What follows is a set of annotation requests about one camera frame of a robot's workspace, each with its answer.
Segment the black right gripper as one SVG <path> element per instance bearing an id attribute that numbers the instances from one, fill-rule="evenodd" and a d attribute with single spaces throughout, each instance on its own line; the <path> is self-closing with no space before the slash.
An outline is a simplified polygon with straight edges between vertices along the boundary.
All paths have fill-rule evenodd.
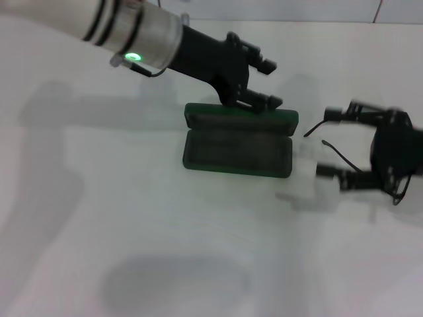
<path id="1" fill-rule="evenodd" d="M 408 113 L 352 100 L 349 107 L 327 108 L 325 122 L 375 124 L 371 144 L 371 172 L 318 164 L 316 176 L 336 178 L 341 192 L 396 192 L 403 178 L 422 176 L 422 130 L 413 127 Z"/>

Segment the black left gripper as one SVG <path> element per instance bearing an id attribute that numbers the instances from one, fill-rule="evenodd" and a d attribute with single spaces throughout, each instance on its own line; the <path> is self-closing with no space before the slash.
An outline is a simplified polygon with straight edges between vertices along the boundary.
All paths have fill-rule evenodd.
<path id="1" fill-rule="evenodd" d="M 242 41 L 234 32 L 216 40 L 183 26 L 170 69 L 211 85 L 224 106 L 237 104 L 254 114 L 276 110 L 283 104 L 280 97 L 247 89 L 249 66 L 265 75 L 277 69 L 277 63 L 264 59 L 258 46 Z"/>

